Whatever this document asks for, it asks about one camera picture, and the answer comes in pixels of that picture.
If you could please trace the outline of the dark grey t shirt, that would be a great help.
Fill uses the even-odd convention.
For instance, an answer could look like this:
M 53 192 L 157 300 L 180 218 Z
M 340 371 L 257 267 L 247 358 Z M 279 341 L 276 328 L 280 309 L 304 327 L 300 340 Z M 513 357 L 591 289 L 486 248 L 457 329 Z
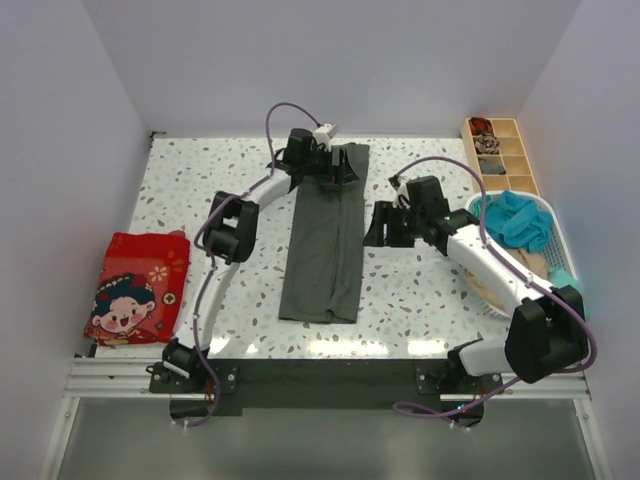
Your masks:
M 370 147 L 348 143 L 359 180 L 297 188 L 278 318 L 303 323 L 357 322 L 364 259 L 364 189 Z

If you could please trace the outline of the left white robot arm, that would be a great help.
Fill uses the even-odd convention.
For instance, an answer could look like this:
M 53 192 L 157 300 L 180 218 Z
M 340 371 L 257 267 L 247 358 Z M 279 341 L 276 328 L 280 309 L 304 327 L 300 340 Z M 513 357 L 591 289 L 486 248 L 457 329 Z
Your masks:
M 278 315 L 302 323 L 354 323 L 362 285 L 364 189 L 370 149 L 317 141 L 323 128 L 294 129 L 280 160 L 242 193 L 219 191 L 196 234 L 206 258 L 192 300 L 162 351 L 161 366 L 185 392 L 216 373 L 208 363 L 214 324 L 231 282 L 253 254 L 260 214 L 294 193 L 296 203 Z

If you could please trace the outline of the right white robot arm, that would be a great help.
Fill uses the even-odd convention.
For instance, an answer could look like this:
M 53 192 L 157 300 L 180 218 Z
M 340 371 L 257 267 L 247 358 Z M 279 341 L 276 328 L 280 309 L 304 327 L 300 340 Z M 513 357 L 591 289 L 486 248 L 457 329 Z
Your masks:
M 363 244 L 411 248 L 416 240 L 470 271 L 510 319 L 504 339 L 475 340 L 448 352 L 445 379 L 452 390 L 469 392 L 481 376 L 503 372 L 532 384 L 588 359 L 580 292 L 525 269 L 490 239 L 477 216 L 450 208 L 434 176 L 410 180 L 395 200 L 376 202 Z

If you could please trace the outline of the grey rolled socks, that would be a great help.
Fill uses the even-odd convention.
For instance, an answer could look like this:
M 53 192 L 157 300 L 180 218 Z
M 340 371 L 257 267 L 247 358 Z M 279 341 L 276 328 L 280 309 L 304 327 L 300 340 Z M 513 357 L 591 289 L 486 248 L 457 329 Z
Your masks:
M 480 157 L 478 165 L 482 175 L 505 175 L 506 169 L 498 158 Z

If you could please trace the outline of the patterned rolled socks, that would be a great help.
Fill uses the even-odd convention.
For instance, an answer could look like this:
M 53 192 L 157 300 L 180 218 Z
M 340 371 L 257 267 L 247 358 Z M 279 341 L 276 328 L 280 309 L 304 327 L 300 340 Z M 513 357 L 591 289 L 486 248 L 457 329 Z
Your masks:
M 474 138 L 474 147 L 478 154 L 499 155 L 501 143 L 494 135 L 478 135 Z

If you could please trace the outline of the red black rolled socks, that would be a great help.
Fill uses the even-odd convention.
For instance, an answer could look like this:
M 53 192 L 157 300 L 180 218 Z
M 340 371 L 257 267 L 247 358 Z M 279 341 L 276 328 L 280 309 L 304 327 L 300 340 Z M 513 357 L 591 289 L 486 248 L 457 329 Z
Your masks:
M 471 117 L 468 120 L 472 136 L 494 136 L 494 128 L 491 121 L 484 117 Z

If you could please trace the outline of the wooden compartment organizer box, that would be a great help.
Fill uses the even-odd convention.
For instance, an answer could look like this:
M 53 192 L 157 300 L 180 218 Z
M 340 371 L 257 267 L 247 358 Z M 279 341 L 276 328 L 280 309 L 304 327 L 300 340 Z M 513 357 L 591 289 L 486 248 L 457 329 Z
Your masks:
M 517 122 L 514 118 L 487 118 L 491 121 L 495 137 L 501 143 L 499 155 L 478 154 L 466 118 L 460 128 L 466 158 L 470 167 L 481 177 L 486 190 L 525 192 L 539 194 L 533 170 L 522 141 Z M 506 169 L 505 175 L 482 175 L 478 159 L 480 157 L 498 158 Z

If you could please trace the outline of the beige t shirt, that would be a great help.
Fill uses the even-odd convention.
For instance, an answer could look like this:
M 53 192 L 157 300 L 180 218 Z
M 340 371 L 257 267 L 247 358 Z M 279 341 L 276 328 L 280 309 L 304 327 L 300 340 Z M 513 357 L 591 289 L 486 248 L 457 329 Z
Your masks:
M 528 253 L 523 248 L 506 249 L 506 252 L 535 275 L 544 280 L 549 278 L 549 264 L 540 253 Z M 471 271 L 465 270 L 465 278 L 467 283 L 485 303 L 491 305 L 496 310 L 505 312 L 503 304 L 495 293 L 481 282 Z

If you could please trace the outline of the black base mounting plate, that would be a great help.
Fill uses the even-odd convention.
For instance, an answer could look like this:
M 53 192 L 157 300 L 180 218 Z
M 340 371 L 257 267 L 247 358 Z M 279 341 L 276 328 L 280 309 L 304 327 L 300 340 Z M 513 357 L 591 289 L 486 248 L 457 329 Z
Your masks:
M 187 379 L 157 362 L 146 368 L 149 391 L 170 396 L 174 420 L 202 418 L 215 406 L 218 416 L 240 416 L 249 409 L 387 410 L 397 401 L 423 404 L 436 411 L 451 407 L 441 398 L 488 393 L 502 376 L 447 375 L 443 359 L 211 359 L 216 386 L 198 367 Z

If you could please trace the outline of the aluminium rail frame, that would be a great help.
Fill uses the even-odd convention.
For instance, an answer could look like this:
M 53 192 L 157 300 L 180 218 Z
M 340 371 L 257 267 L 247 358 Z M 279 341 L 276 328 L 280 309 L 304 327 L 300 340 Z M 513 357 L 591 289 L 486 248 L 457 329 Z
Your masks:
M 150 396 L 149 359 L 75 358 L 62 391 L 39 479 L 57 479 L 82 399 Z

